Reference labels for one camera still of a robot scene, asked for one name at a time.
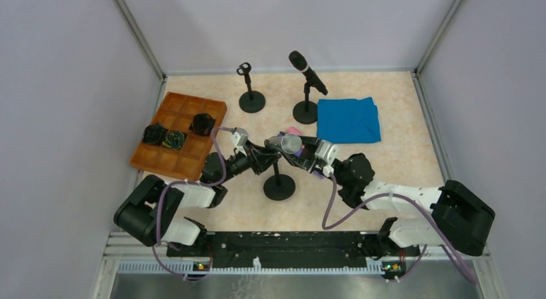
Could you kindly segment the silver grey microphone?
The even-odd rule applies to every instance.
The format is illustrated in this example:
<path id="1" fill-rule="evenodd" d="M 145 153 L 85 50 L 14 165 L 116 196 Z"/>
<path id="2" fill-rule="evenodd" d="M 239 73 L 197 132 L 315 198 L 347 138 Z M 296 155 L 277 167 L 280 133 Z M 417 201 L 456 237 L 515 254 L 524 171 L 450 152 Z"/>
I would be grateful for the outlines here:
<path id="1" fill-rule="evenodd" d="M 298 135 L 286 133 L 266 139 L 264 145 L 268 149 L 293 155 L 302 148 L 303 141 Z"/>

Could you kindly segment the black mic stand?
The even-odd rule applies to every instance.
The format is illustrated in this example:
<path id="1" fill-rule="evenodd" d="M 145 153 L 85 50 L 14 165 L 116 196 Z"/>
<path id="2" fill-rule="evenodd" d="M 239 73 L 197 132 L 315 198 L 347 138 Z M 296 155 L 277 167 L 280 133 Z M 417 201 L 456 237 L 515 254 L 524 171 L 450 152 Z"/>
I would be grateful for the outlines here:
<path id="1" fill-rule="evenodd" d="M 277 162 L 273 164 L 273 169 L 274 174 L 265 181 L 263 192 L 271 200 L 286 200 L 295 193 L 296 182 L 289 175 L 280 173 Z"/>
<path id="2" fill-rule="evenodd" d="M 300 124 L 313 124 L 318 120 L 317 104 L 311 102 L 309 99 L 311 87 L 311 84 L 308 82 L 305 83 L 303 89 L 305 98 L 303 101 L 297 103 L 293 108 L 293 117 Z"/>
<path id="3" fill-rule="evenodd" d="M 257 113 L 265 107 L 265 96 L 252 89 L 250 71 L 252 66 L 248 63 L 242 63 L 238 66 L 236 72 L 244 77 L 247 86 L 247 92 L 243 93 L 239 99 L 240 108 L 246 113 Z"/>

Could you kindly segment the black microphone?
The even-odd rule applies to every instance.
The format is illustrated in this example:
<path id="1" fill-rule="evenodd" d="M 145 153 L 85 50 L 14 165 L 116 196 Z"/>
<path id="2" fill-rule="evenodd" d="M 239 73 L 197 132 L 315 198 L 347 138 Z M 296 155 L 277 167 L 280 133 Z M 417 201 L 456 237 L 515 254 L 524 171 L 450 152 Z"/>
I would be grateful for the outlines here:
<path id="1" fill-rule="evenodd" d="M 324 82 L 319 78 L 318 74 L 310 67 L 304 56 L 297 50 L 289 53 L 288 59 L 293 67 L 301 72 L 305 79 L 312 87 L 323 95 L 328 95 L 328 90 Z"/>

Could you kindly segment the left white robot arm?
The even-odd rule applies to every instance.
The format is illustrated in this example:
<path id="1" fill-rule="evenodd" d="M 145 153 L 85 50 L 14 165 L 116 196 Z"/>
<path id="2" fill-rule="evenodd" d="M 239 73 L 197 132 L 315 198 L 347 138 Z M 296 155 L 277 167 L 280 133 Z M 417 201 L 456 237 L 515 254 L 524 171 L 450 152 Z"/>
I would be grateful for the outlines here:
<path id="1" fill-rule="evenodd" d="M 227 159 L 210 153 L 197 182 L 167 183 L 148 175 L 115 211 L 113 222 L 147 247 L 162 242 L 174 244 L 176 249 L 192 246 L 202 239 L 206 228 L 191 218 L 177 218 L 176 212 L 218 206 L 227 194 L 223 183 L 247 170 L 260 175 L 280 157 L 272 149 L 249 144 Z"/>

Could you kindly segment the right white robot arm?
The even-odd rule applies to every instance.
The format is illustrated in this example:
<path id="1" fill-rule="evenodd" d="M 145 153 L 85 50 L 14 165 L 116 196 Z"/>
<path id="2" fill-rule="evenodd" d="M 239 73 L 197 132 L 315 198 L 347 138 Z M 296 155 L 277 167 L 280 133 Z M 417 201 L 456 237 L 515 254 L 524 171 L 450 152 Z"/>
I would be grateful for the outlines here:
<path id="1" fill-rule="evenodd" d="M 317 173 L 333 187 L 322 228 L 333 229 L 360 209 L 396 213 L 379 233 L 398 247 L 444 246 L 469 256 L 484 252 L 494 210 L 467 186 L 411 187 L 377 180 L 365 154 L 337 159 L 339 147 L 317 137 L 279 133 L 279 152 L 294 167 Z"/>

